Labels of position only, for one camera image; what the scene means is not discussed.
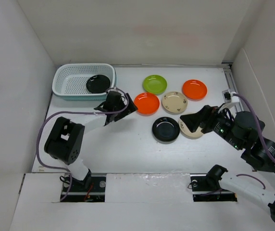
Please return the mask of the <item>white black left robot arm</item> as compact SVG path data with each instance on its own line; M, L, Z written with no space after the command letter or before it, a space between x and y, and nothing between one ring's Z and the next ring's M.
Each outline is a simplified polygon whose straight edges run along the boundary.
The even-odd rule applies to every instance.
M79 157L85 133L117 122L138 110L128 93L110 91L106 100L95 107L92 112L67 112L77 115L68 119L57 114L51 132L44 144L45 153L65 164L59 167L69 173L68 185L74 185L81 191L91 186L91 170Z

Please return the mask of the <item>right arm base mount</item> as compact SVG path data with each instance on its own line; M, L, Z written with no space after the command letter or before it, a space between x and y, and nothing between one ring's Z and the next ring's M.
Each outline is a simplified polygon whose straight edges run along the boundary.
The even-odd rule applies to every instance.
M211 186L206 182L206 174L190 174L190 183L187 188L192 192L194 202L237 202L236 194Z

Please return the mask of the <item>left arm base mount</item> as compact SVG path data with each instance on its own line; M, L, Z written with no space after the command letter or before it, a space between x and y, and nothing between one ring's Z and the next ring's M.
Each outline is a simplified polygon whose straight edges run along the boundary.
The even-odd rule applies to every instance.
M60 176L62 182L62 191L60 199L62 199L69 187L69 176ZM73 181L68 195L61 202L68 203L101 203L105 202L106 175L95 174L91 177L90 186L85 189L78 182Z

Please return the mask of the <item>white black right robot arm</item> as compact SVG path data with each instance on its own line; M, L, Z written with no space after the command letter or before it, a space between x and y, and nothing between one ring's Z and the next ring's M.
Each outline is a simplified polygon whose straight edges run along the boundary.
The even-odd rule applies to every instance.
M190 132L199 128L203 134L214 132L236 150L242 150L241 158L262 173L275 189L275 142L263 137L265 123L252 112L242 111L233 116L228 108L206 105L180 119ZM201 181L211 190L229 190L245 197L264 209L275 223L275 192L259 190L220 165L214 165Z

